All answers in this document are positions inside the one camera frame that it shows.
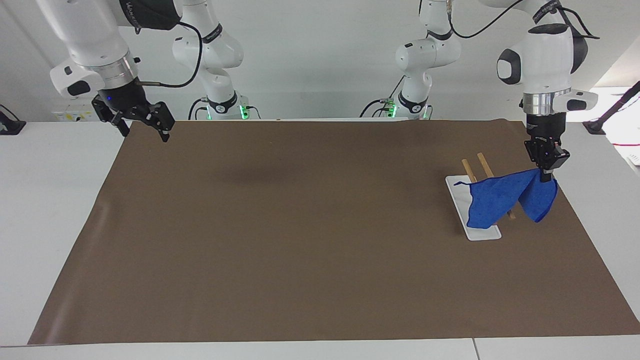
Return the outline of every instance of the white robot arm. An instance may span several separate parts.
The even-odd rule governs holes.
[[[425,1],[420,21],[427,27],[427,37],[402,45],[396,51],[396,63],[406,75],[394,99],[396,116],[409,119],[419,119],[426,111],[432,85],[428,70],[457,61],[461,53],[460,41],[452,36],[445,0]]]
[[[531,136],[525,146],[541,171],[541,180],[550,181],[554,169],[570,156],[560,140],[567,111],[590,110],[598,101],[597,94],[572,89],[571,74],[588,51],[585,36],[573,27],[559,0],[479,1],[494,8],[513,7],[526,12],[536,24],[524,40],[502,52],[497,73],[505,84],[523,86],[521,107],[527,114],[527,133]]]
[[[234,90],[224,69],[240,66],[244,51],[218,21],[211,0],[184,0],[183,21],[194,25],[203,36],[204,50],[198,79],[207,94],[207,108],[212,119],[247,119],[248,99]],[[184,66],[193,69],[198,58],[199,39],[177,38],[173,55]]]
[[[101,121],[127,136],[129,128],[122,119],[140,120],[166,142],[175,120],[165,103],[147,101],[137,61],[118,25],[126,23],[137,31],[172,29],[182,16],[181,0],[36,1],[70,55],[51,70],[58,92],[68,98],[97,92],[92,104]]]

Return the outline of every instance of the brown mat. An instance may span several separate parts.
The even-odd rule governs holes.
[[[445,176],[519,122],[135,124],[29,344],[639,334],[560,193],[468,241]],[[472,161],[481,173],[477,161]]]

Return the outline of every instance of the wooden stick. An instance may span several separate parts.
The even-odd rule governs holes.
[[[480,160],[480,164],[482,164],[482,168],[484,169],[487,177],[495,177],[493,171],[491,171],[491,168],[489,167],[489,163],[486,162],[486,158],[484,157],[484,154],[482,152],[478,152],[478,160]],[[516,218],[516,216],[513,214],[513,211],[511,210],[507,211],[507,215],[509,215],[509,218],[512,220],[515,220]]]
[[[467,175],[469,176],[469,180],[471,181],[471,183],[477,183],[478,179],[476,179],[476,176],[474,175],[474,171],[471,170],[471,165],[469,165],[469,160],[462,159],[462,166],[465,167],[465,171],[467,172]]]

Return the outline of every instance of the blue cloth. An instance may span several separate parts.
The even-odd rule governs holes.
[[[518,201],[531,220],[540,222],[551,210],[558,192],[557,181],[541,182],[538,169],[490,177],[473,184],[460,182],[455,186],[461,184],[471,190],[473,201],[467,226],[475,229],[488,229]]]

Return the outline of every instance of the black pole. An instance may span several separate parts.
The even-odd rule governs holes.
[[[627,90],[624,95],[618,100],[611,109],[607,110],[598,120],[596,121],[585,121],[582,123],[584,127],[589,131],[589,134],[593,135],[606,135],[606,133],[602,130],[602,126],[604,125],[609,118],[611,118],[615,113],[620,111],[622,107],[629,102],[634,96],[636,96],[640,92],[640,81],[638,81],[631,89]]]
[[[0,124],[4,127],[4,129],[0,130],[0,135],[18,135],[27,123],[20,120],[11,120],[0,111]]]

